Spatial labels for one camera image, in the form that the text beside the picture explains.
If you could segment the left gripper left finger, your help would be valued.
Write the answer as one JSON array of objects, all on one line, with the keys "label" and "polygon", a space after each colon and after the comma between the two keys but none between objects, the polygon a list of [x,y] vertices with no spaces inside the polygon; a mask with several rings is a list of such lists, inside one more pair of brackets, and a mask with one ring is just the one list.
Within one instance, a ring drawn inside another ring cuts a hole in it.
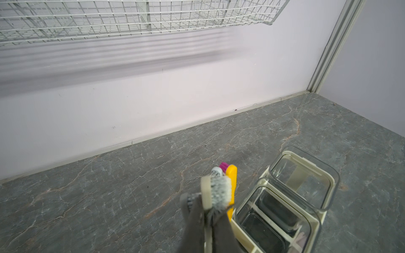
[{"label": "left gripper left finger", "polygon": [[177,253],[203,253],[205,243],[205,212],[198,196],[187,218]]}]

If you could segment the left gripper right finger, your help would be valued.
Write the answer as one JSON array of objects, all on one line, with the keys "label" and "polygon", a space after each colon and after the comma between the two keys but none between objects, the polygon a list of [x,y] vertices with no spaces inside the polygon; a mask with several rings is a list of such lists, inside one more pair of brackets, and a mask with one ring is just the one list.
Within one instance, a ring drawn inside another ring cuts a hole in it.
[{"label": "left gripper right finger", "polygon": [[212,219],[213,253],[241,253],[241,248],[233,233],[227,210],[216,213]]}]

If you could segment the grey-green toothbrush vertical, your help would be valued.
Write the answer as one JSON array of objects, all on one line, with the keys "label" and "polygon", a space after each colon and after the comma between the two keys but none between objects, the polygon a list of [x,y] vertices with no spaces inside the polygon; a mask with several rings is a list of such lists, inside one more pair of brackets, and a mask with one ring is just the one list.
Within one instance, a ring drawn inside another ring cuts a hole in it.
[{"label": "grey-green toothbrush vertical", "polygon": [[183,193],[180,196],[180,209],[181,209],[183,218],[186,221],[188,220],[189,214],[193,207],[193,203],[198,196],[199,196],[199,193],[195,193],[195,194]]}]

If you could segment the yellow toothbrush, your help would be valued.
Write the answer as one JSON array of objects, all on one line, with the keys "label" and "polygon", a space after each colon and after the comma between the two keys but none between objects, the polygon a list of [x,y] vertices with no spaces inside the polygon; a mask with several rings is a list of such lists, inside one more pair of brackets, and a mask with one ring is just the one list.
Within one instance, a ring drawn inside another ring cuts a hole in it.
[{"label": "yellow toothbrush", "polygon": [[235,203],[235,191],[237,187],[237,173],[238,168],[233,164],[225,164],[226,170],[225,175],[228,176],[231,180],[231,201],[229,203],[229,209],[227,211],[227,215],[229,220],[232,220],[232,215],[234,212],[234,203]]}]

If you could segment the light blue toothbrush vertical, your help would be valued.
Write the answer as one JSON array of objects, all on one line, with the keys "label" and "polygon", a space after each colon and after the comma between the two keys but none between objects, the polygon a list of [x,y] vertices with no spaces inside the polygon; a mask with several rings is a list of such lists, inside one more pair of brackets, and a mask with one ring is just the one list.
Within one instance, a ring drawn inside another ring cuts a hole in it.
[{"label": "light blue toothbrush vertical", "polygon": [[211,170],[211,177],[217,178],[217,177],[222,177],[224,175],[223,170],[220,167],[214,167]]}]

